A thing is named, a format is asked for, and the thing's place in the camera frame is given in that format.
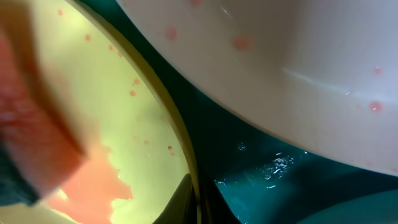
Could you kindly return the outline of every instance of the pink stain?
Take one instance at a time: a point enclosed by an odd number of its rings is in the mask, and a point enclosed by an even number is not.
[[[238,36],[232,40],[232,44],[237,50],[246,50],[252,46],[253,42],[249,37]]]
[[[373,73],[374,73],[375,75],[382,75],[383,69],[382,69],[381,67],[378,67],[378,66],[377,66],[376,68],[374,68]]]
[[[192,6],[200,6],[203,3],[203,0],[190,0]]]
[[[171,41],[175,40],[177,38],[177,29],[175,27],[167,28],[166,38]]]
[[[112,201],[132,200],[134,196],[130,186],[118,178],[108,154],[101,148],[93,150],[91,159],[61,187],[69,199],[49,198],[50,207],[78,223],[112,224]]]
[[[382,111],[382,104],[379,101],[373,101],[369,104],[369,110],[380,113]]]

